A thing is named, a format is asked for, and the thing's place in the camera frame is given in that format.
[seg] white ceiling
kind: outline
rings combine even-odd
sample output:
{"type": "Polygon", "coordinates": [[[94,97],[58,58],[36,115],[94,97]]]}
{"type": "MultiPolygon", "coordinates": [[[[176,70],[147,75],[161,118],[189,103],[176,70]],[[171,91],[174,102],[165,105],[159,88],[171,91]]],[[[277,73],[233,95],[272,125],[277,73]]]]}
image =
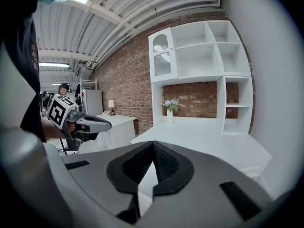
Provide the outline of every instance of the white ceiling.
{"type": "Polygon", "coordinates": [[[57,91],[52,83],[75,89],[76,67],[96,67],[127,38],[160,18],[179,11],[218,7],[219,0],[90,0],[38,4],[33,18],[40,62],[68,63],[70,68],[40,67],[41,91],[57,91]]]}

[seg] white desk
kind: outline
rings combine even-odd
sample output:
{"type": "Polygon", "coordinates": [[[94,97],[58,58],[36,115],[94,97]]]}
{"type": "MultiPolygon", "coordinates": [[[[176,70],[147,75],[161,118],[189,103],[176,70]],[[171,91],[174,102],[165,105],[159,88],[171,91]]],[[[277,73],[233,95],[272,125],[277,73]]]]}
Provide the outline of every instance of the white desk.
{"type": "Polygon", "coordinates": [[[221,134],[215,121],[206,119],[207,124],[195,119],[191,123],[163,122],[131,143],[152,140],[172,143],[219,157],[247,176],[258,177],[272,156],[249,134],[221,134]]]}
{"type": "Polygon", "coordinates": [[[105,149],[115,149],[131,144],[135,138],[134,123],[137,118],[122,115],[98,115],[98,117],[109,121],[112,128],[99,133],[96,140],[105,149]]]}

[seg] lampshade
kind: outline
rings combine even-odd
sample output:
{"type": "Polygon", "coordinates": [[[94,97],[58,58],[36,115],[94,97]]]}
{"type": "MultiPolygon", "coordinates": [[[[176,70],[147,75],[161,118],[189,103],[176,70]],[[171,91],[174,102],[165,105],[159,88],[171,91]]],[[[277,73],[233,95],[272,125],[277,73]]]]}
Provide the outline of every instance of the lampshade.
{"type": "Polygon", "coordinates": [[[115,107],[114,100],[109,100],[109,107],[115,107]]]}

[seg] table lamp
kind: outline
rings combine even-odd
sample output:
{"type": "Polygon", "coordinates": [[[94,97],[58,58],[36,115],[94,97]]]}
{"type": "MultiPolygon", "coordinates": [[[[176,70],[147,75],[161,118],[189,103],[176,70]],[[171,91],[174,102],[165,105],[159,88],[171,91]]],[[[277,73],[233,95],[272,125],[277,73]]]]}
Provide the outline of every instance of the table lamp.
{"type": "Polygon", "coordinates": [[[109,100],[109,107],[112,109],[110,116],[114,116],[115,115],[114,113],[115,111],[113,110],[113,107],[115,107],[114,100],[109,100]]]}

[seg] glass cabinet door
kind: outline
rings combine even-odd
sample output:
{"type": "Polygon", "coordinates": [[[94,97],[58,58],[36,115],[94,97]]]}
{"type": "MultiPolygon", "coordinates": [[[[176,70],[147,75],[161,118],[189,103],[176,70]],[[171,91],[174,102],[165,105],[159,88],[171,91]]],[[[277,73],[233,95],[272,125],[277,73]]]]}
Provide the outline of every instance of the glass cabinet door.
{"type": "Polygon", "coordinates": [[[177,67],[171,29],[149,36],[151,82],[177,78],[177,67]]]}

